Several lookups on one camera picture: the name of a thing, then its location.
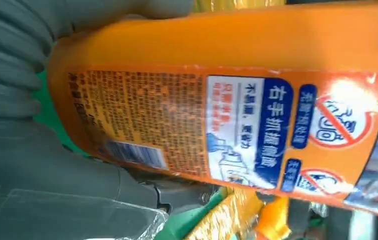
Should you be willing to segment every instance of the spray bottle illustration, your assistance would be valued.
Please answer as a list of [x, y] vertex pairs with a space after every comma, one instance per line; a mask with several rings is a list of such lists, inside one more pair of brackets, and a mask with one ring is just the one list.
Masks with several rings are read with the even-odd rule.
[[233, 151], [231, 146], [226, 145], [225, 140], [212, 133], [206, 134], [206, 139], [209, 153], [220, 151], [222, 154], [219, 162], [222, 180], [251, 186], [252, 184], [245, 177], [249, 174], [249, 169], [240, 153]]

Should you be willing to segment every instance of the blue label banner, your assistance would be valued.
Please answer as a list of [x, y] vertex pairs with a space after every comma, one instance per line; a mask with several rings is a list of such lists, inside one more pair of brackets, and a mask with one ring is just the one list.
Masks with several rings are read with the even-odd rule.
[[291, 158], [287, 161], [281, 191], [287, 193], [293, 192], [301, 167], [302, 162], [299, 159]]
[[295, 127], [293, 128], [292, 135], [292, 146], [296, 149], [304, 149], [308, 144], [308, 136], [316, 99], [317, 87], [315, 85], [305, 84], [301, 86], [296, 110]]
[[262, 96], [255, 172], [277, 186], [286, 148], [293, 89], [280, 78], [266, 78]]

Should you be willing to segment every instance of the barcode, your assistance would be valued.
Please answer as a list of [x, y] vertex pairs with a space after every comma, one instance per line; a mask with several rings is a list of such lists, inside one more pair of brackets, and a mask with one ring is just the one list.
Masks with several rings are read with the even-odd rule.
[[117, 159], [167, 169], [159, 148], [111, 141], [107, 144], [110, 153]]

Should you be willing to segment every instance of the finger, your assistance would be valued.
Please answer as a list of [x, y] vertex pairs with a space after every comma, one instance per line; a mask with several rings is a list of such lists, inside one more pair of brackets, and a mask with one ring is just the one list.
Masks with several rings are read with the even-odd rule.
[[125, 14], [165, 19], [187, 15], [192, 0], [65, 0], [74, 31], [100, 27]]

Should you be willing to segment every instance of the green object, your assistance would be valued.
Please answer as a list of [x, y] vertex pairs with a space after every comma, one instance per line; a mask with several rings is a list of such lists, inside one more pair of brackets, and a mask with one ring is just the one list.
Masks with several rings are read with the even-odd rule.
[[319, 227], [319, 226], [322, 226], [323, 224], [324, 224], [324, 218], [315, 218], [309, 221], [310, 228]]
[[43, 71], [37, 75], [42, 80], [41, 90], [34, 92], [33, 96], [41, 103], [40, 113], [33, 117], [34, 121], [44, 124], [51, 129], [53, 129], [58, 136], [59, 140], [67, 148], [71, 149], [73, 152], [82, 154], [84, 156], [89, 156], [86, 152], [77, 147], [69, 138], [67, 132], [62, 126], [61, 120], [55, 111], [53, 106], [52, 98], [50, 97], [49, 90], [47, 87], [47, 77], [46, 71]]
[[160, 231], [155, 240], [181, 240], [225, 197], [221, 192], [215, 193], [209, 202], [200, 208], [170, 216], [164, 229]]

